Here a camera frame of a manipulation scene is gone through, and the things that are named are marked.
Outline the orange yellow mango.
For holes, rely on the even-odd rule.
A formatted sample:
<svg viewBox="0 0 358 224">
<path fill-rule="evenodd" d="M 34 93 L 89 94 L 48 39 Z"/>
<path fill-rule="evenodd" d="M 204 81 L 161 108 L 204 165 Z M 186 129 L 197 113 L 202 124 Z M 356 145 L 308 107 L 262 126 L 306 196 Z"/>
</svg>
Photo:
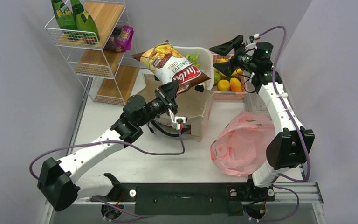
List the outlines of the orange yellow mango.
<svg viewBox="0 0 358 224">
<path fill-rule="evenodd" d="M 241 81 L 237 77 L 232 77 L 230 79 L 230 89 L 233 92 L 242 92 Z"/>
</svg>

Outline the yellow snack packet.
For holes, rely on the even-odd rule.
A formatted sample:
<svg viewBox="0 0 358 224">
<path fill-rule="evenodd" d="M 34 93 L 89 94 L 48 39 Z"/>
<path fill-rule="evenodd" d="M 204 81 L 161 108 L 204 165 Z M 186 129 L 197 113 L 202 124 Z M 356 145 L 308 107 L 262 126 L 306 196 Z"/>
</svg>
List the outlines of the yellow snack packet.
<svg viewBox="0 0 358 224">
<path fill-rule="evenodd" d="M 200 68 L 179 53 L 168 40 L 149 50 L 133 54 L 132 58 L 152 71 L 163 84 L 178 81 L 177 94 L 184 93 L 210 79 Z"/>
</svg>

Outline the beige canvas tote bag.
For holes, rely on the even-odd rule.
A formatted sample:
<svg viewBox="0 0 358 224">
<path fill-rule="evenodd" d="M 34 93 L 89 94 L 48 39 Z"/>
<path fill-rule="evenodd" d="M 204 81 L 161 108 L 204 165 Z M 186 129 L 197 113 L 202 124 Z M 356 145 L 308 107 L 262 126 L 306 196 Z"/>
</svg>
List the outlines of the beige canvas tote bag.
<svg viewBox="0 0 358 224">
<path fill-rule="evenodd" d="M 153 74 L 142 74 L 142 78 L 145 81 L 145 87 L 138 92 L 138 95 L 143 96 L 148 103 L 156 97 L 154 91 L 162 83 L 155 80 Z M 178 105 L 177 115 L 187 117 L 186 124 L 190 127 L 187 134 L 190 139 L 198 142 L 202 140 L 207 130 L 215 96 L 216 93 L 212 90 L 205 89 L 203 92 L 200 92 L 192 88 L 176 97 Z"/>
</svg>

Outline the pink plastic grocery bag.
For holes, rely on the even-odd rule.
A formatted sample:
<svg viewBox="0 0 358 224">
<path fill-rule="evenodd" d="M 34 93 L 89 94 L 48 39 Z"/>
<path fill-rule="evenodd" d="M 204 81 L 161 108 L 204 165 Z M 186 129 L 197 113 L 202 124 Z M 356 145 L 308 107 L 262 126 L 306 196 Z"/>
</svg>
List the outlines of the pink plastic grocery bag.
<svg viewBox="0 0 358 224">
<path fill-rule="evenodd" d="M 266 161 L 266 148 L 274 137 L 268 116 L 242 111 L 211 144 L 211 160 L 226 175 L 248 177 Z"/>
</svg>

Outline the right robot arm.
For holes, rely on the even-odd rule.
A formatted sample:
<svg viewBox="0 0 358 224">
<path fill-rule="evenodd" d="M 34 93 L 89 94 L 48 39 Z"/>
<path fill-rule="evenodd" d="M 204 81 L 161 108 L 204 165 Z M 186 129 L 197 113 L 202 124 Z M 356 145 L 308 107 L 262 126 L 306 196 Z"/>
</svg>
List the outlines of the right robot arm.
<svg viewBox="0 0 358 224">
<path fill-rule="evenodd" d="M 315 135 L 301 124 L 290 107 L 282 79 L 271 61 L 271 43 L 259 42 L 256 35 L 246 41 L 238 35 L 209 50 L 220 56 L 234 52 L 228 62 L 214 63 L 213 67 L 226 76 L 237 68 L 248 72 L 249 82 L 266 105 L 274 124 L 276 136 L 267 146 L 266 161 L 252 174 L 253 182 L 245 187 L 247 198 L 257 200 L 263 195 L 263 187 L 270 186 L 284 172 L 304 163 L 310 165 L 309 152 Z"/>
</svg>

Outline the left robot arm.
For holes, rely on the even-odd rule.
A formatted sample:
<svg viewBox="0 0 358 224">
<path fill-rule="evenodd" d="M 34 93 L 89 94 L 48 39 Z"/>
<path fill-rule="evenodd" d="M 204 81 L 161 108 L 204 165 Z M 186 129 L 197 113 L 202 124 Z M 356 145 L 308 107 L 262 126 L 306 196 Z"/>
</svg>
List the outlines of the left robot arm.
<svg viewBox="0 0 358 224">
<path fill-rule="evenodd" d="M 104 196 L 114 201 L 120 196 L 118 181 L 106 173 L 95 178 L 83 175 L 99 162 L 133 143 L 143 134 L 142 126 L 156 117 L 177 112 L 175 102 L 179 81 L 155 89 L 155 99 L 141 95 L 128 98 L 119 119 L 92 143 L 77 145 L 78 151 L 58 160 L 50 157 L 41 167 L 37 187 L 55 211 L 67 209 L 78 198 Z"/>
</svg>

